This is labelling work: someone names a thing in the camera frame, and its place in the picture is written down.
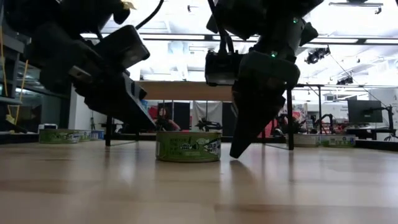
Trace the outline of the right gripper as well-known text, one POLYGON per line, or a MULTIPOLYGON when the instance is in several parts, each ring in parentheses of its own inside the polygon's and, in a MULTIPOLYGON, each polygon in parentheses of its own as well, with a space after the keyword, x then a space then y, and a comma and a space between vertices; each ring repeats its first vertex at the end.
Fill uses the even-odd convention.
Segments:
POLYGON ((236 127, 229 155, 238 159, 285 104, 284 92, 299 80, 295 63, 257 51, 242 57, 232 87, 236 127))

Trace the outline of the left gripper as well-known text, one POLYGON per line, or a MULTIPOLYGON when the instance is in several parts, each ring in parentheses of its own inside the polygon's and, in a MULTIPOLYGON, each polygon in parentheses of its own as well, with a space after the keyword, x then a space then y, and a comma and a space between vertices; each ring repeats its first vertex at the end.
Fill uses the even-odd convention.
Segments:
POLYGON ((45 89, 65 93, 73 85, 89 109, 135 130, 155 129, 141 102, 145 89, 125 75, 104 78, 104 60, 92 41, 71 37, 63 29, 37 29, 25 54, 40 65, 39 82, 45 89))

